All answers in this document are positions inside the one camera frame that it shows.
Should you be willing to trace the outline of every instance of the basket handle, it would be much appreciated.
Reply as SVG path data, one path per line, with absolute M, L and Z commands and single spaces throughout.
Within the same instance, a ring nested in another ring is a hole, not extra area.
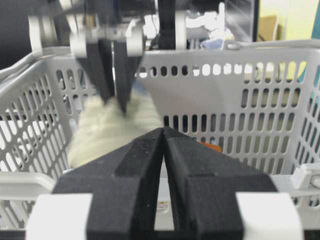
M 223 50 L 240 50 L 248 48 L 316 48 L 320 49 L 320 39 L 304 40 L 281 40 L 281 41 L 259 41 L 259 42 L 239 42 L 225 40 Z
M 56 181 L 43 173 L 0 171 L 0 200 L 32 201 L 50 193 Z
M 19 71 L 26 69 L 40 58 L 49 57 L 52 55 L 67 55 L 70 54 L 70 48 L 67 46 L 47 47 L 42 51 L 31 52 L 14 65 L 0 70 L 0 83 L 7 77 L 17 74 Z

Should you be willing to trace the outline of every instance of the basket hole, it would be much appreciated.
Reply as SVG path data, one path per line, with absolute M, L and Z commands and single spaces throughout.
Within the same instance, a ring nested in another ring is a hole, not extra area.
M 265 88 L 262 93 L 261 107 L 265 108 L 268 104 L 269 99 L 269 89 Z
M 74 72 L 71 69 L 68 69 L 66 71 L 67 77 L 68 77 L 68 83 L 72 90 L 75 90 L 77 88 L 76 80 L 74 76 Z
M 313 86 L 316 88 L 319 83 L 319 76 L 320 76 L 320 65 L 316 68 L 316 73 L 314 76 Z
M 278 151 L 278 146 L 279 146 L 279 136 L 275 136 L 273 139 L 273 146 L 272 146 L 272 153 L 275 154 Z
M 220 132 L 224 132 L 226 129 L 226 115 L 223 113 L 220 117 Z
M 183 115 L 182 117 L 182 130 L 184 133 L 188 132 L 188 116 Z
M 37 103 L 37 105 L 42 105 L 43 101 L 40 95 L 41 92 L 36 82 L 33 83 L 32 88 L 33 88 L 33 93 L 34 93 L 33 96 L 34 96 L 35 102 Z
M 85 72 L 82 69 L 78 69 L 78 77 L 79 77 L 79 82 L 80 82 L 81 88 L 86 89 L 87 82 L 86 82 L 86 78 L 85 78 Z
M 55 169 L 52 169 L 52 170 L 51 170 L 51 176 L 52 176 L 52 178 L 53 178 L 54 180 L 58 180 L 58 176 L 57 176 L 57 174 L 56 174 L 56 170 L 55 170 Z
M 6 118 L 3 115 L 0 116 L 0 119 L 2 120 L 2 121 L 0 121 L 0 127 L 3 132 L 3 135 L 6 139 L 6 141 L 10 142 L 12 139 L 10 127 L 9 127 L 7 121 L 5 120 Z
M 193 115 L 192 116 L 192 132 L 197 132 L 198 130 L 198 116 Z
M 238 136 L 236 138 L 236 147 L 235 147 L 235 152 L 239 154 L 241 152 L 241 146 L 242 146 L 242 137 Z
M 140 67 L 140 69 L 139 69 L 139 76 L 140 76 L 140 78 L 142 78 L 142 79 L 145 79 L 146 77 L 147 77 L 147 70 L 146 70 L 146 68 L 144 67 L 144 66 L 142 66 L 142 67 Z
M 63 103 L 64 103 L 64 107 L 66 112 L 71 115 L 72 114 L 72 109 L 71 109 L 71 104 L 70 104 L 70 100 L 69 97 L 67 95 L 63 96 Z
M 307 153 L 306 153 L 306 156 L 305 156 L 305 159 L 304 159 L 304 163 L 305 163 L 305 164 L 308 163 L 309 157 L 310 157 L 310 153 L 307 152 Z
M 173 128 L 177 131 L 179 130 L 179 118 L 177 115 L 173 116 Z
M 252 92 L 251 107 L 256 108 L 258 104 L 259 90 L 256 88 Z
M 171 68 L 171 74 L 172 74 L 172 76 L 177 76 L 177 75 L 178 75 L 178 68 L 177 68 L 177 66 L 173 66 L 173 67 Z
M 288 120 L 287 120 L 287 124 L 286 124 L 286 130 L 287 131 L 291 131 L 292 127 L 294 125 L 294 120 L 295 120 L 295 114 L 292 112 L 289 114 Z
M 293 79 L 296 75 L 296 62 L 291 61 L 288 64 L 287 74 L 286 74 L 286 82 L 292 83 Z
M 256 136 L 255 137 L 255 141 L 254 141 L 254 147 L 253 147 L 253 152 L 255 154 L 259 153 L 260 150 L 260 142 L 261 142 L 261 137 L 260 136 Z
M 25 104 L 22 103 L 22 99 L 19 97 L 17 100 L 17 108 L 21 112 L 21 117 L 23 118 L 24 122 L 28 120 L 28 111 L 25 108 Z
M 275 114 L 272 112 L 269 114 L 269 118 L 268 118 L 268 122 L 267 122 L 267 126 L 266 126 L 267 131 L 270 132 L 273 129 L 274 121 L 275 121 Z
M 283 61 L 279 62 L 278 69 L 277 69 L 278 71 L 277 71 L 276 77 L 275 77 L 276 83 L 279 84 L 284 79 L 285 68 L 286 68 L 286 64 Z
M 217 145 L 216 138 L 214 136 L 210 137 L 210 144 Z
M 225 152 L 225 150 L 224 150 L 224 142 L 225 142 L 224 137 L 223 136 L 219 137 L 218 145 L 221 147 L 223 153 Z
M 201 116 L 201 131 L 204 133 L 207 131 L 207 115 Z
M 319 146 L 320 146 L 320 135 L 318 136 L 318 140 L 316 141 L 316 144 L 315 144 L 315 146 L 314 146 L 314 151 L 315 151 L 316 153 L 318 153 Z
M 305 150 L 306 150 L 306 148 L 303 146 L 302 150 L 301 150 L 301 153 L 300 153 L 300 158 L 299 158 L 299 164 L 300 165 L 302 164 L 302 160 L 303 160 L 304 155 L 305 155 Z
M 235 130 L 235 125 L 236 125 L 236 115 L 232 113 L 230 115 L 230 122 L 229 122 L 229 131 L 233 132 Z
M 277 163 L 277 166 L 276 166 L 276 170 L 275 170 L 275 174 L 281 174 L 283 166 L 284 166 L 284 159 L 281 157 L 278 160 L 278 163 Z
M 319 196 L 310 196 L 309 197 L 309 207 L 316 208 L 320 205 Z
M 210 74 L 210 65 L 209 64 L 205 64 L 202 66 L 202 75 L 204 76 L 209 76 Z
M 17 166 L 16 166 L 16 163 L 14 161 L 14 158 L 12 157 L 12 155 L 7 152 L 5 154 L 5 161 L 7 163 L 7 166 L 9 167 L 9 169 L 11 170 L 11 172 L 15 172 L 17 171 Z
M 43 75 L 43 84 L 44 84 L 44 87 L 46 88 L 46 91 L 48 93 L 49 96 L 52 95 L 52 91 L 51 91 L 51 87 L 50 87 L 50 84 L 49 84 L 49 81 L 48 81 L 48 77 L 47 75 Z
M 224 66 L 223 66 L 223 73 L 224 75 L 229 75 L 232 73 L 232 66 L 230 63 L 226 63 Z
M 265 121 L 265 114 L 260 113 L 259 114 L 259 119 L 258 119 L 258 125 L 257 125 L 257 130 L 262 131 L 264 128 L 264 121 Z
M 242 132 L 245 128 L 245 119 L 246 115 L 244 113 L 241 113 L 239 115 L 239 131 Z
M 28 103 L 29 103 L 30 109 L 31 110 L 37 110 L 37 105 L 36 105 L 36 102 L 35 102 L 35 98 L 34 98 L 32 89 L 30 88 L 29 91 L 27 91 L 27 93 L 24 93 L 24 94 L 26 96 L 26 99 L 28 99 Z
M 15 116 L 16 124 L 18 128 L 22 128 L 23 126 L 23 120 L 21 116 L 21 111 L 18 108 L 18 105 L 14 102 L 12 103 L 12 114 Z
M 245 84 L 250 83 L 250 81 L 252 79 L 252 71 L 253 71 L 252 64 L 247 63 L 244 67 L 244 83 Z
M 275 74 L 275 65 L 273 62 L 268 62 L 266 64 L 266 67 L 265 67 L 265 83 L 266 84 L 269 84 L 271 83 L 271 79 L 273 77 L 273 75 Z
M 242 73 L 242 65 L 241 64 L 235 64 L 234 65 L 234 74 L 241 74 Z
M 166 66 L 161 67 L 161 75 L 162 75 L 163 77 L 165 77 L 165 76 L 168 75 L 168 69 L 167 69 Z
M 254 82 L 256 84 L 261 83 L 263 72 L 264 72 L 264 64 L 262 62 L 258 62 L 256 64 L 255 74 L 254 74 Z
M 298 106 L 299 98 L 300 98 L 300 92 L 301 92 L 300 88 L 296 88 L 296 89 L 294 90 L 293 98 L 292 98 L 292 104 L 291 104 L 291 106 L 292 106 L 293 108 L 295 108 L 295 107 Z M 315 101 L 315 102 L 316 102 L 316 103 L 315 103 L 315 107 L 316 107 L 316 106 L 318 106 L 318 104 L 319 104 L 319 97 L 318 97 L 318 96 L 316 97 L 316 101 Z
M 266 136 L 264 138 L 264 143 L 263 143 L 263 153 L 267 153 L 269 150 L 269 145 L 270 145 L 270 136 Z
M 215 114 L 212 114 L 211 115 L 211 125 L 210 125 L 211 132 L 216 131 L 216 124 L 217 124 L 217 116 Z
M 43 147 L 42 147 L 42 152 L 43 152 L 44 159 L 46 160 L 46 163 L 47 163 L 48 167 L 50 168 L 52 165 L 52 159 L 51 159 L 51 156 L 49 155 L 48 149 L 45 145 L 43 145 Z
M 186 65 L 184 65 L 182 67 L 182 75 L 183 76 L 187 76 L 188 75 L 188 67 Z
M 306 108 L 306 112 L 307 112 L 307 113 L 310 113 L 311 106 L 312 106 L 313 101 L 314 101 L 314 97 L 315 97 L 315 94 L 312 92 L 312 93 L 311 93 L 311 96 L 310 96 L 310 99 L 309 99 L 309 104 L 308 104 L 308 106 L 307 106 L 307 108 Z
M 245 157 L 245 158 L 243 159 L 243 164 L 244 164 L 244 165 L 248 165 L 248 161 L 249 161 L 249 159 L 248 159 L 247 157 Z
M 6 142 L 4 139 L 4 135 L 2 133 L 1 125 L 0 125 L 0 149 L 4 150 L 6 148 Z
M 61 90 L 65 90 L 66 89 L 66 83 L 65 83 L 65 79 L 64 79 L 64 75 L 62 73 L 61 70 L 57 70 L 55 72 L 56 74 L 56 79 L 58 81 L 58 85 L 60 87 Z
M 278 105 L 279 93 L 280 93 L 279 88 L 275 88 L 273 90 L 272 99 L 271 99 L 271 107 L 272 108 L 276 108 Z
M 250 113 L 249 115 L 249 121 L 248 121 L 248 131 L 251 132 L 254 129 L 255 124 L 255 114 Z
M 272 174 L 273 173 L 274 165 L 275 165 L 275 158 L 272 157 L 269 160 L 269 166 L 268 166 L 268 169 L 267 169 L 267 173 L 268 174 Z
M 242 91 L 242 98 L 241 98 L 241 107 L 245 109 L 248 105 L 248 96 L 249 96 L 249 90 L 244 89 Z
M 232 136 L 228 137 L 226 153 L 231 154 L 234 138 Z
M 200 68 L 197 65 L 192 67 L 193 76 L 198 77 L 200 75 Z
M 266 161 L 267 161 L 267 159 L 266 159 L 265 157 L 262 157 L 262 158 L 261 158 L 260 167 L 259 167 L 259 170 L 260 170 L 260 171 L 265 171 Z
M 74 108 L 78 113 L 81 113 L 82 110 L 82 103 L 78 95 L 73 95 L 73 104 Z
M 163 117 L 163 125 L 165 127 L 169 127 L 169 117 L 168 116 Z
M 252 139 L 251 136 L 247 136 L 247 137 L 245 138 L 245 148 L 244 148 L 244 152 L 245 152 L 246 154 L 248 154 L 248 153 L 250 152 L 251 139 Z
M 299 141 L 298 146 L 297 146 L 296 151 L 295 151 L 295 155 L 294 155 L 294 158 L 295 158 L 296 160 L 298 160 L 298 156 L 299 156 L 299 152 L 300 152 L 300 147 L 301 147 L 301 142 Z
M 287 152 L 288 145 L 289 145 L 289 137 L 288 137 L 288 136 L 285 136 L 285 137 L 283 138 L 282 146 L 281 146 L 281 153 L 282 153 L 282 154 L 285 154 L 285 153 Z
M 55 152 L 54 152 L 54 148 L 52 147 L 52 143 L 51 143 L 51 141 L 49 139 L 46 141 L 46 146 L 47 146 L 47 149 L 49 151 L 51 159 L 55 160 L 56 159 L 56 155 L 55 155 Z
M 297 82 L 302 84 L 305 80 L 305 77 L 306 77 L 306 72 L 307 72 L 307 68 L 308 68 L 308 64 L 306 61 L 302 61 L 299 65 L 299 69 L 298 69 L 298 72 L 297 72 Z
M 314 102 L 314 106 L 313 106 L 313 111 L 312 111 L 312 117 L 313 117 L 313 118 L 316 116 L 317 109 L 318 109 L 318 103 L 319 103 L 319 97 L 317 96 L 317 97 L 315 98 L 315 102 Z
M 285 114 L 282 112 L 282 113 L 279 114 L 278 121 L 277 121 L 277 124 L 276 124 L 276 130 L 279 131 L 279 132 L 283 128 L 284 119 L 285 119 Z
M 290 95 L 290 89 L 289 89 L 289 88 L 286 88 L 286 89 L 283 91 L 281 107 L 285 108 L 285 107 L 288 105 L 289 95 Z
M 150 75 L 154 78 L 157 76 L 157 68 L 155 66 L 150 68 Z
M 56 139 L 56 142 L 57 142 L 57 144 L 58 144 L 58 147 L 59 147 L 60 150 L 62 150 L 62 148 L 63 148 L 63 143 L 62 143 L 62 141 L 61 141 L 61 138 L 60 138 L 58 129 L 55 129 L 55 130 L 54 130 L 54 134 L 55 134 L 55 139 Z
M 38 159 L 39 159 L 39 162 L 40 162 L 40 164 L 42 166 L 43 171 L 45 173 L 47 173 L 48 167 L 47 167 L 47 164 L 45 162 L 45 158 L 44 158 L 44 156 L 43 156 L 43 154 L 41 152 L 38 153 Z
M 310 136 L 310 132 L 311 132 L 311 128 L 312 128 L 312 123 L 309 122 L 307 131 L 306 131 L 306 135 L 305 135 L 305 141 L 307 142 L 309 140 L 309 136 Z
M 218 76 L 221 74 L 221 66 L 219 64 L 214 64 L 212 68 L 213 75 Z
M 0 171 L 2 172 L 9 172 L 9 168 L 7 167 L 5 161 L 0 161 Z

